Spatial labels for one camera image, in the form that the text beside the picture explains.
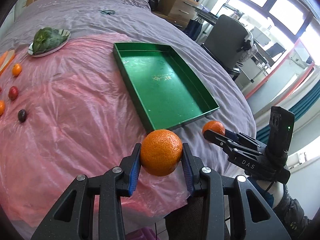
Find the right forearm dark sleeve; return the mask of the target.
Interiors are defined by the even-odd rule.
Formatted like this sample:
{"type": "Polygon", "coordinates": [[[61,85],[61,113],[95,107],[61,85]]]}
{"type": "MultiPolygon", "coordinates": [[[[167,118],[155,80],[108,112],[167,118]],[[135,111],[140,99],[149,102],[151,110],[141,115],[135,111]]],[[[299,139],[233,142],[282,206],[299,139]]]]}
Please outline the right forearm dark sleeve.
{"type": "Polygon", "coordinates": [[[291,239],[312,239],[315,226],[304,214],[297,199],[291,198],[288,188],[280,182],[247,178],[277,215],[291,239]]]}

